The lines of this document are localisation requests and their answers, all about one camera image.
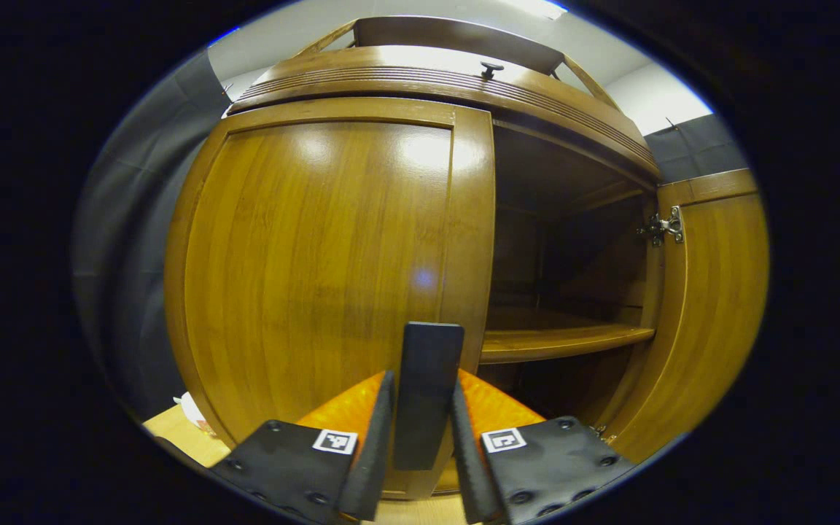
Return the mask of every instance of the ceiling light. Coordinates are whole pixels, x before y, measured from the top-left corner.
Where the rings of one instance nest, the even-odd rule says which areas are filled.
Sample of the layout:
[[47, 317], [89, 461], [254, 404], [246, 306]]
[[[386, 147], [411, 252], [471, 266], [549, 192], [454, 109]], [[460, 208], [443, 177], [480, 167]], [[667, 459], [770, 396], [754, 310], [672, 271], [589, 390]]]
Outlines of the ceiling light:
[[511, 6], [519, 7], [519, 9], [523, 9], [524, 11], [537, 15], [547, 17], [550, 20], [556, 20], [563, 13], [569, 11], [566, 7], [557, 6], [553, 2], [547, 2], [547, 0], [501, 0], [505, 4], [511, 4]]

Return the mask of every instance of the cabinet hinge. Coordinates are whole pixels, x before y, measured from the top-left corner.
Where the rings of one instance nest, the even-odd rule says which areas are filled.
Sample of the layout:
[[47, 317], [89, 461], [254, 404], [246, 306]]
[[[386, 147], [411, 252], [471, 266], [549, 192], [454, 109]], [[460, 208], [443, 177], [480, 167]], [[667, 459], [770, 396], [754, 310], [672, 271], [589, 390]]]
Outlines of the cabinet hinge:
[[647, 224], [637, 228], [637, 235], [644, 236], [650, 239], [653, 248], [663, 246], [663, 239], [666, 233], [673, 235], [673, 239], [677, 244], [683, 242], [685, 236], [683, 235], [683, 219], [680, 217], [680, 207], [673, 206], [670, 209], [669, 219], [660, 219], [659, 213], [654, 213], [647, 219]]

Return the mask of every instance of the door knob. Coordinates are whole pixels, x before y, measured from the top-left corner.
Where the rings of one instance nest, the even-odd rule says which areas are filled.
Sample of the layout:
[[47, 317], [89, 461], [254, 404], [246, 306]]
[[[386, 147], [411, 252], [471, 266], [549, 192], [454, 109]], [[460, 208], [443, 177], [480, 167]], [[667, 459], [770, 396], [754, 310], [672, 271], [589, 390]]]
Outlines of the door knob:
[[484, 71], [481, 72], [481, 77], [483, 77], [483, 79], [485, 80], [493, 79], [494, 71], [501, 71], [504, 69], [504, 66], [501, 66], [501, 64], [499, 63], [483, 62], [481, 63], [481, 65], [484, 66]]

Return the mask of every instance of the cabinet door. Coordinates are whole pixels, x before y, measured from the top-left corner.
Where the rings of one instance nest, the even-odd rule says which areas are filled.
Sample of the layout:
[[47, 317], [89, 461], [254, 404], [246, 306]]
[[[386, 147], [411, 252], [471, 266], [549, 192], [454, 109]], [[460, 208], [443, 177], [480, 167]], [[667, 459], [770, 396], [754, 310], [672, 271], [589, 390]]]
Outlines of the cabinet door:
[[[491, 115], [452, 104], [333, 98], [228, 117], [184, 182], [166, 308], [187, 388], [228, 446], [297, 421], [400, 366], [406, 322], [466, 329], [481, 352], [494, 240]], [[423, 497], [437, 468], [388, 472]]]
[[763, 319], [770, 276], [766, 217], [750, 170], [660, 186], [660, 217], [679, 209], [683, 242], [666, 235], [656, 337], [634, 352], [606, 438], [633, 462], [693, 431], [731, 388]]

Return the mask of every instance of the wooden shelf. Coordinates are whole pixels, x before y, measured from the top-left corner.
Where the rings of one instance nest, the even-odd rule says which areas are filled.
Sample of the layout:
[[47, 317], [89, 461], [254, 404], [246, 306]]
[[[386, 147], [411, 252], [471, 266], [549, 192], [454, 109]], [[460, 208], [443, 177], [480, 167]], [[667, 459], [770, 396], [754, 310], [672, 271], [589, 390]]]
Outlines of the wooden shelf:
[[480, 363], [540, 361], [588, 354], [639, 343], [653, 337], [653, 333], [653, 329], [626, 324], [549, 330], [486, 330]]

